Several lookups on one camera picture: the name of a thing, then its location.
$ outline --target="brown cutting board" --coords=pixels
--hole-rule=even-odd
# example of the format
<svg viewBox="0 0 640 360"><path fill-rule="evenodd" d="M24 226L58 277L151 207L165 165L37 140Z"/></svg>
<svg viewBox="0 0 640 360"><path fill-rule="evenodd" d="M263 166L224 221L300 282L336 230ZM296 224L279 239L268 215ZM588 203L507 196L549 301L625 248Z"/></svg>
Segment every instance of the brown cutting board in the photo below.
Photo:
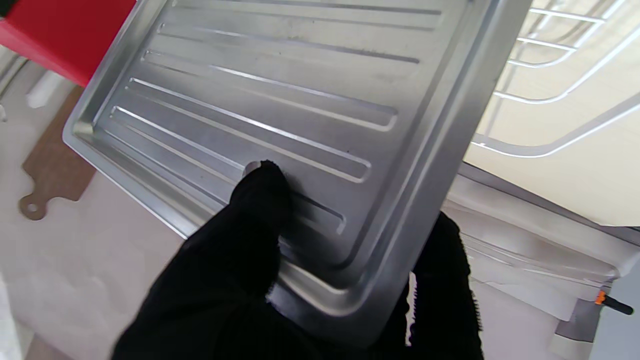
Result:
<svg viewBox="0 0 640 360"><path fill-rule="evenodd" d="M33 193L20 199L18 205L31 220L42 219L47 214L47 202L54 197L78 201L95 174L93 166L62 142L62 129L83 90L77 86L71 91L22 164L33 178Z"/></svg>

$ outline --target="white wire rack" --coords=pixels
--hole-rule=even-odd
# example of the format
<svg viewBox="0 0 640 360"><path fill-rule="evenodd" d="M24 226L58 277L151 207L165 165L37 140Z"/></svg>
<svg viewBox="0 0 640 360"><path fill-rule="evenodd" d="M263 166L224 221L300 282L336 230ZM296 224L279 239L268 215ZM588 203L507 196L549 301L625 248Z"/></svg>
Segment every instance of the white wire rack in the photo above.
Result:
<svg viewBox="0 0 640 360"><path fill-rule="evenodd" d="M640 92L629 99L619 103L614 106L610 110L605 111L603 114L595 117L590 120L583 126L580 126L576 130L569 132L568 134L560 137L559 139L545 144L545 145L537 145L537 146L523 146L523 145L514 145L506 142L502 142L500 140L496 140L490 137L491 132L493 130L493 126L495 125L495 121L498 118L498 114L500 109L502 108L503 101L517 101L524 104L530 105L541 105L541 104L549 104L552 102L559 101L564 99L567 95L569 95L572 91L580 87L584 84L590 77L596 74L602 67L604 67L607 63L609 63L612 59L614 59L617 55L619 55L629 44L631 44L634 40L640 37L640 25L638 25L635 29L633 29L630 33L628 33L624 39L614 46L608 53L606 53L600 60L598 60L589 70L587 70L576 82L574 82L567 89L563 90L560 94L557 94L552 97L546 97L541 99L524 97L517 94L509 93L509 87L513 82L515 73L518 68L525 67L529 69L542 69L545 67L551 67L557 64L560 64L570 58L573 54L575 54L586 42L589 40L600 27L604 24L607 24L611 15L613 15L616 10L620 8L620 6L625 2L625 0L600 0L597 2L594 7L589 11L588 14L578 14L578 13L570 13L570 12L562 12L559 11L561 5L560 0L550 0L547 8L531 8L529 11L531 13L540 14L540 17L534 23L532 29L526 36L518 37L518 43L515 46L515 56L508 60L508 64L511 66L506 73L506 77L504 78L504 84L500 90L494 91L494 95L499 97L496 101L495 107L489 117L489 123L483 134L476 133L472 144L476 146L483 147L485 149L498 152L500 154L506 156L513 156L517 158L542 158L544 156L551 155L565 147L583 139L586 136L592 135L598 130L616 122L619 119L622 119L624 116L637 111L640 109ZM600 16L593 16L599 8L606 6L602 11ZM539 40L538 36L540 32L544 29L545 26L549 23L551 19L554 17L560 17L565 19L573 19L577 20L578 24L569 31L569 33L560 36L558 40L555 42L543 41ZM562 39L570 37L570 33L573 30L580 28L584 24L587 24L588 27L584 30L584 32L574 41L571 45L566 45L561 43ZM557 49L562 51L563 54L551 61L544 61L539 63L532 63L527 61L522 61L520 58L522 57L524 50L528 45L536 45L549 47L552 49Z"/></svg>

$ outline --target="gloved hand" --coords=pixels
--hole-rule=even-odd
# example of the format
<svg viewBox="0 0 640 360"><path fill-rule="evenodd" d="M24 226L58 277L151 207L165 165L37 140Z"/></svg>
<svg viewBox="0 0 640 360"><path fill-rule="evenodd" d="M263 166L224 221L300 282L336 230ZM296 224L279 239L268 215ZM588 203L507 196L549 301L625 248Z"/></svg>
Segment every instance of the gloved hand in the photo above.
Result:
<svg viewBox="0 0 640 360"><path fill-rule="evenodd" d="M261 161L259 168L238 183L229 205L253 216L275 234L280 234L293 216L289 183L278 165L268 160Z"/></svg>

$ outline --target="metal surface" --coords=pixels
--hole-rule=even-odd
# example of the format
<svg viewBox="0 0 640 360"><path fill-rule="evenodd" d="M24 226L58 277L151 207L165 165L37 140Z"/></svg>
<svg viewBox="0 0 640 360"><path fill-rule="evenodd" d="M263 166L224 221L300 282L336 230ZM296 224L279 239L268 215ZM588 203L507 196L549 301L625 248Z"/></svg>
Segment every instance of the metal surface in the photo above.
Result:
<svg viewBox="0 0 640 360"><path fill-rule="evenodd" d="M271 301L311 333L364 347L404 287L528 7L141 0L63 136L183 237L226 204L245 165L278 163L298 221Z"/></svg>

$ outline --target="cutting board handle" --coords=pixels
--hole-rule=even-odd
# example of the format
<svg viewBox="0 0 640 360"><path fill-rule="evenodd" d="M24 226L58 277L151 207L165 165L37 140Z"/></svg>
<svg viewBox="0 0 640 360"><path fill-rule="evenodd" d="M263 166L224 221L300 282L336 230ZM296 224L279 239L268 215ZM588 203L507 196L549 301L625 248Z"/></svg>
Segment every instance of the cutting board handle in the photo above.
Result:
<svg viewBox="0 0 640 360"><path fill-rule="evenodd" d="M31 220L40 220L47 214L47 202L49 199L38 194L37 191L20 199L18 203L20 212Z"/></svg>

